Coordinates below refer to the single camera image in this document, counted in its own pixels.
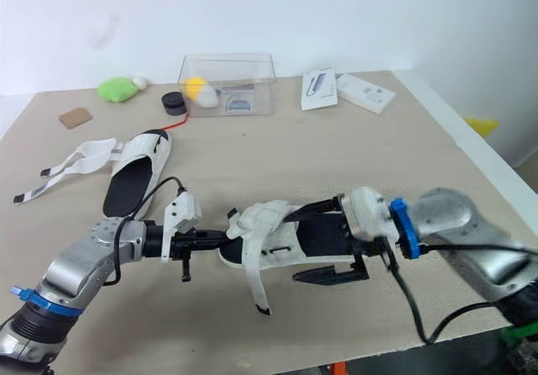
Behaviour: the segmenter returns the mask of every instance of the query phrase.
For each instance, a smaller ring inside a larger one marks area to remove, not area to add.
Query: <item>green toy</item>
[[[144,78],[112,78],[98,87],[98,96],[108,102],[120,103],[132,98],[148,86]]]

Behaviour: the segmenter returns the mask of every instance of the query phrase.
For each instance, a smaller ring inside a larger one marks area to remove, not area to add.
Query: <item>white device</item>
[[[394,92],[350,74],[338,77],[336,87],[339,98],[377,114],[380,114],[396,96]]]
[[[202,218],[200,203],[187,192],[181,193],[165,208],[162,228],[161,263],[170,260],[171,238],[179,232],[186,234]]]

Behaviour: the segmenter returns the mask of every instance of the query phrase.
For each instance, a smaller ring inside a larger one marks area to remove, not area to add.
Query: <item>beige table surface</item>
[[[225,229],[226,213],[276,198],[307,203],[354,186],[389,197],[418,197],[432,187],[468,194],[512,236],[537,239],[496,189],[390,72],[359,74],[398,96],[381,115],[344,101],[302,112],[300,79],[277,80],[269,117],[190,119],[170,131],[164,175],[178,175],[202,203],[199,228]],[[44,92],[0,142],[0,317],[21,303],[8,293],[33,287],[52,259],[101,218],[109,169],[72,177],[34,201],[14,194],[41,184],[40,171],[85,140],[121,140],[176,121],[161,106],[173,85],[149,87],[125,104],[95,90]],[[58,115],[85,107],[94,119],[67,130]],[[162,220],[174,197],[161,191],[148,217]],[[480,298],[431,253],[404,261],[430,333],[446,314]],[[371,279],[334,287],[294,283],[299,267],[264,272],[274,315],[259,314],[241,270],[216,252],[193,258],[193,281],[181,263],[158,259],[125,265],[121,283],[105,288],[78,324],[53,368],[61,374],[266,374],[419,345],[404,296],[378,258]],[[493,309],[458,319],[444,338],[505,325]]]

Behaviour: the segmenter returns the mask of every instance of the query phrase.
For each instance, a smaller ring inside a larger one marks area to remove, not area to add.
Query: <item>yellow ball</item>
[[[192,77],[183,84],[183,93],[201,108],[216,108],[219,104],[217,91],[200,77]]]

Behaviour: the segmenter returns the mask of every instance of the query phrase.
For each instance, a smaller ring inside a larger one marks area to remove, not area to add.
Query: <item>red part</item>
[[[330,364],[330,375],[348,375],[345,362]]]
[[[173,129],[174,127],[177,127],[178,125],[185,124],[187,122],[187,120],[188,120],[188,113],[185,114],[185,119],[183,119],[179,123],[175,123],[175,124],[172,124],[172,125],[167,125],[166,127],[163,127],[162,129]]]

